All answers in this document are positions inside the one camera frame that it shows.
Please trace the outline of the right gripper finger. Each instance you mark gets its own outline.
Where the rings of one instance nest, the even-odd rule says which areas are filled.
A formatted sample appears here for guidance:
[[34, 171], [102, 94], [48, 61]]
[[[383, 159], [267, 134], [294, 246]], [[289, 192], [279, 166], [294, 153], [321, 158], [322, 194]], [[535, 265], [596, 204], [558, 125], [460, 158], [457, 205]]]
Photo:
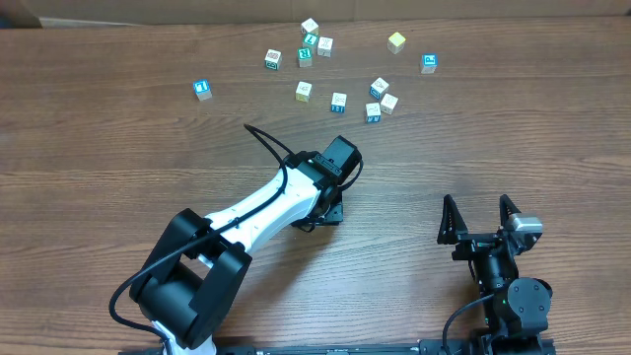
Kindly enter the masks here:
[[450, 194], [445, 195], [437, 243], [439, 245], [456, 245], [467, 234], [468, 229], [457, 209], [456, 202]]
[[521, 210], [514, 204], [514, 202], [507, 194], [503, 194], [500, 196], [499, 208], [500, 223], [502, 227], [505, 227], [507, 225], [507, 222], [511, 215], [521, 212]]

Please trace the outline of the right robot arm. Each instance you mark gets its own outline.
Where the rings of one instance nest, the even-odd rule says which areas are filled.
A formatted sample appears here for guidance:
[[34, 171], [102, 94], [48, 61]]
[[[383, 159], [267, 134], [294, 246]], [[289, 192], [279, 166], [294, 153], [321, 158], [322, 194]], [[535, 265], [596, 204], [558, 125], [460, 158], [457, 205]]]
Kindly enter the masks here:
[[[521, 277], [516, 257], [531, 250], [543, 234], [543, 223], [523, 213], [506, 194], [500, 196], [500, 226], [491, 233], [468, 231], [456, 202], [447, 194], [437, 243], [453, 245], [454, 261], [468, 264], [479, 297], [446, 321], [440, 354], [553, 354], [554, 343], [541, 338], [548, 328], [553, 291], [542, 279]], [[477, 306], [483, 308], [484, 328], [466, 340], [449, 341], [454, 320]]]

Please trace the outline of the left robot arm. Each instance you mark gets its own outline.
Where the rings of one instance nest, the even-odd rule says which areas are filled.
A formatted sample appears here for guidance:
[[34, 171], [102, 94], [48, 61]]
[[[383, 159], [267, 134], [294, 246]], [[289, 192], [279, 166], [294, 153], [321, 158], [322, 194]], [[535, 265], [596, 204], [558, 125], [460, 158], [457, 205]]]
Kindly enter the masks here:
[[321, 153], [288, 155], [270, 182], [231, 207], [176, 214], [130, 286], [131, 299], [164, 338], [165, 353], [215, 353], [212, 335], [253, 253], [287, 226], [310, 232], [341, 223], [342, 193], [361, 168], [358, 148], [338, 136]]

